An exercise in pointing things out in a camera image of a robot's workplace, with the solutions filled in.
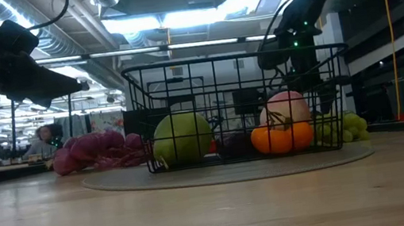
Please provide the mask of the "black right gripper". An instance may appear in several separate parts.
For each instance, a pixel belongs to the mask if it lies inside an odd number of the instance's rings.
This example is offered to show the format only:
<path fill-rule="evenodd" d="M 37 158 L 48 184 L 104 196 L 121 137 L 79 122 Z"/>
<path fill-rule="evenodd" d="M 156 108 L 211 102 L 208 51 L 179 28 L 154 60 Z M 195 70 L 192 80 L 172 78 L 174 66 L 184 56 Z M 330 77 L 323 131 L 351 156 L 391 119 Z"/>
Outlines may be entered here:
<path fill-rule="evenodd" d="M 314 48 L 314 35 L 284 32 L 274 38 L 265 36 L 258 47 L 258 66 L 262 72 L 274 71 L 264 84 L 269 90 L 279 92 L 286 87 L 299 93 L 317 90 L 322 114 L 334 111 L 337 84 L 334 79 L 321 77 L 320 61 Z"/>

